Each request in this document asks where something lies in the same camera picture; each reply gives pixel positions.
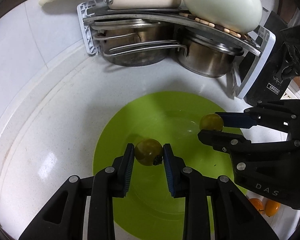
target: oppein label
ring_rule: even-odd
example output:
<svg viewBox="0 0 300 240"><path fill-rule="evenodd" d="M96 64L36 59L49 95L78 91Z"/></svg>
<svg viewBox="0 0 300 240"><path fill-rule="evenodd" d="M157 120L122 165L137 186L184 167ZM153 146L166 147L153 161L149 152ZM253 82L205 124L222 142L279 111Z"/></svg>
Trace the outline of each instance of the oppein label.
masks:
<svg viewBox="0 0 300 240"><path fill-rule="evenodd" d="M271 85L270 83L268 83L267 88L270 89L272 92L279 94L280 90L275 88L273 85Z"/></svg>

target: orange fruit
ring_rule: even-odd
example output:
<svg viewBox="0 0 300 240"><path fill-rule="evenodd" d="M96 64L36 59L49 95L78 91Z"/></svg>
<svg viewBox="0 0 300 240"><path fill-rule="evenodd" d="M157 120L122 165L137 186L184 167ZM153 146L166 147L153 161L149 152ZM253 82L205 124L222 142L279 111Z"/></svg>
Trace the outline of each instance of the orange fruit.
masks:
<svg viewBox="0 0 300 240"><path fill-rule="evenodd" d="M265 209L266 215L268 217L274 216L278 212L280 206L281 206L281 204L279 202L268 199L268 201L266 203L266 209Z"/></svg>
<svg viewBox="0 0 300 240"><path fill-rule="evenodd" d="M251 202L251 204L256 208L256 210L258 210L258 212L260 214L262 214L265 210L263 203L260 199L258 198L250 198L249 201Z"/></svg>

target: metal screw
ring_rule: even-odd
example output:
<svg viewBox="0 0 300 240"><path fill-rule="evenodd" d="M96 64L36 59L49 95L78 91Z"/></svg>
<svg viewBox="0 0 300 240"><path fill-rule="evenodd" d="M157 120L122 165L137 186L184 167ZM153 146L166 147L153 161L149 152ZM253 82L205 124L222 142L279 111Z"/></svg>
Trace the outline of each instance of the metal screw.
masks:
<svg viewBox="0 0 300 240"><path fill-rule="evenodd" d="M233 139L233 140L231 140L231 142L230 142L232 145L236 145L237 143L238 143L238 140L237 139Z"/></svg>
<svg viewBox="0 0 300 240"><path fill-rule="evenodd" d="M71 183L75 183L77 180L78 180L78 177L77 177L77 176L71 176L71 177L69 178L69 181L70 181Z"/></svg>
<svg viewBox="0 0 300 240"><path fill-rule="evenodd" d="M297 147L299 147L300 146L300 141L299 140L295 140L294 141L294 145L297 146Z"/></svg>
<svg viewBox="0 0 300 240"><path fill-rule="evenodd" d="M228 182L229 178L227 176L225 176L225 175L222 175L222 176L220 176L220 181L222 181L222 182Z"/></svg>
<svg viewBox="0 0 300 240"><path fill-rule="evenodd" d="M192 169L190 167L184 167L182 170L183 170L184 173L191 173L192 172Z"/></svg>
<svg viewBox="0 0 300 240"><path fill-rule="evenodd" d="M243 171L245 168L246 168L245 163L238 163L238 165L237 165L237 170L238 171Z"/></svg>
<svg viewBox="0 0 300 240"><path fill-rule="evenodd" d="M106 167L106 169L105 169L105 172L106 173L112 173L112 172L114 172L114 167Z"/></svg>

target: green bowl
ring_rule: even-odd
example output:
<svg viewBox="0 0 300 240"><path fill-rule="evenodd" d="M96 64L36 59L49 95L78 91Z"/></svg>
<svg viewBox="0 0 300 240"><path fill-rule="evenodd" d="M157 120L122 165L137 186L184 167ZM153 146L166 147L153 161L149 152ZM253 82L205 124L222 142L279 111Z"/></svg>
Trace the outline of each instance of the green bowl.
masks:
<svg viewBox="0 0 300 240"><path fill-rule="evenodd" d="M214 112L224 110L203 97L184 92L164 91L133 100L101 133L93 157L93 174L111 166L115 157L123 155L127 143L136 145L153 138L162 145L170 143L174 155L202 175L227 175L233 180L230 156L203 145L197 138L201 117ZM241 134L238 128L225 127L224 132ZM208 204L213 232L209 198ZM182 239L185 199L171 197L163 165L142 166L135 160L129 192L123 199L113 198L113 208L114 221L135 237Z"/></svg>

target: white tile wall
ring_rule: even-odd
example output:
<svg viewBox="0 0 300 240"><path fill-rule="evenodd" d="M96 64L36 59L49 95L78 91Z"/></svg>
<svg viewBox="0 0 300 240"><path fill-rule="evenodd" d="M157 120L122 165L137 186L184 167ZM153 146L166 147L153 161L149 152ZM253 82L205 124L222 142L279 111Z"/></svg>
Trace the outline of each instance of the white tile wall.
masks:
<svg viewBox="0 0 300 240"><path fill-rule="evenodd" d="M43 7L38 1L26 1L26 12L34 39L47 63L82 39L77 5L87 0L56 0Z"/></svg>
<svg viewBox="0 0 300 240"><path fill-rule="evenodd" d="M0 19L0 117L45 63L82 39L76 7L85 1L28 0Z"/></svg>
<svg viewBox="0 0 300 240"><path fill-rule="evenodd" d="M43 67L24 4L0 19L0 117L18 91Z"/></svg>

